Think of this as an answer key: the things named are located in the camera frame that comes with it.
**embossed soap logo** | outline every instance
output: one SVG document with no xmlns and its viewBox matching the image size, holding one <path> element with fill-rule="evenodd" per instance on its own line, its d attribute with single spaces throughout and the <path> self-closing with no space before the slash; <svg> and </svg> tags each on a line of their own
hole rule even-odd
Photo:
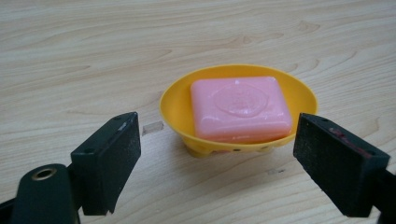
<svg viewBox="0 0 396 224">
<path fill-rule="evenodd" d="M 268 95 L 239 81 L 217 91 L 215 105 L 221 111 L 240 118 L 254 117 L 267 106 Z"/>
</svg>

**soap bar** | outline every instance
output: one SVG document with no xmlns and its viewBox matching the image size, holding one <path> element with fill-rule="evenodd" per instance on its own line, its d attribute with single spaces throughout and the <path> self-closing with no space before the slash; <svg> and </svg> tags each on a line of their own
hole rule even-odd
<svg viewBox="0 0 396 224">
<path fill-rule="evenodd" d="M 292 119 L 274 77 L 200 79 L 191 85 L 197 137 L 263 143 L 287 136 Z"/>
</svg>

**soap dish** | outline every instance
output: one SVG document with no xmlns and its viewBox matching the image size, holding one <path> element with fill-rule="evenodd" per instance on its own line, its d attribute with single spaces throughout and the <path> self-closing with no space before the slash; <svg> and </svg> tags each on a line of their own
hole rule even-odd
<svg viewBox="0 0 396 224">
<path fill-rule="evenodd" d="M 191 85 L 201 79 L 232 77 L 273 77 L 276 79 L 291 115 L 290 133 L 273 141 L 246 144 L 217 142 L 196 136 Z M 274 147 L 286 145 L 295 137 L 300 113 L 316 114 L 318 101 L 315 94 L 302 81 L 285 72 L 252 64 L 226 64 L 193 71 L 174 82 L 163 93 L 160 111 L 165 122 L 180 135 L 190 154 L 202 158 L 212 152 L 268 152 Z"/>
</svg>

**black plastic part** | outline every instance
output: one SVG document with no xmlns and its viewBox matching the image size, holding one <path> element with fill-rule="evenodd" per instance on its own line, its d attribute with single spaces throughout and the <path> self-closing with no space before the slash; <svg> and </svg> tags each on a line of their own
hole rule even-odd
<svg viewBox="0 0 396 224">
<path fill-rule="evenodd" d="M 11 220 L 15 199 L 0 204 L 0 224 L 8 224 Z"/>
<path fill-rule="evenodd" d="M 81 202 L 85 215 L 114 212 L 117 199 L 140 154 L 135 112 L 109 120 L 71 153 L 69 171 L 80 183 L 82 192 L 75 201 Z"/>
<path fill-rule="evenodd" d="M 41 166 L 21 179 L 10 223 L 79 223 L 64 165 Z"/>
<path fill-rule="evenodd" d="M 328 119 L 301 114 L 293 155 L 345 216 L 370 215 L 388 154 Z"/>
<path fill-rule="evenodd" d="M 374 206 L 382 212 L 381 223 L 396 223 L 396 176 L 385 171 L 375 185 Z"/>
</svg>

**table surface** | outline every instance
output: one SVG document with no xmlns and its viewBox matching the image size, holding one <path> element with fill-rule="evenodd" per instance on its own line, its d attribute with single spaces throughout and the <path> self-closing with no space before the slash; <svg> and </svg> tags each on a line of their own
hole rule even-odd
<svg viewBox="0 0 396 224">
<path fill-rule="evenodd" d="M 1 1 L 0 201 L 110 118 L 139 113 L 142 157 L 116 212 L 83 223 L 374 223 L 347 218 L 292 156 L 190 156 L 163 122 L 163 91 L 190 71 L 286 71 L 318 114 L 387 152 L 396 172 L 396 1 Z"/>
</svg>

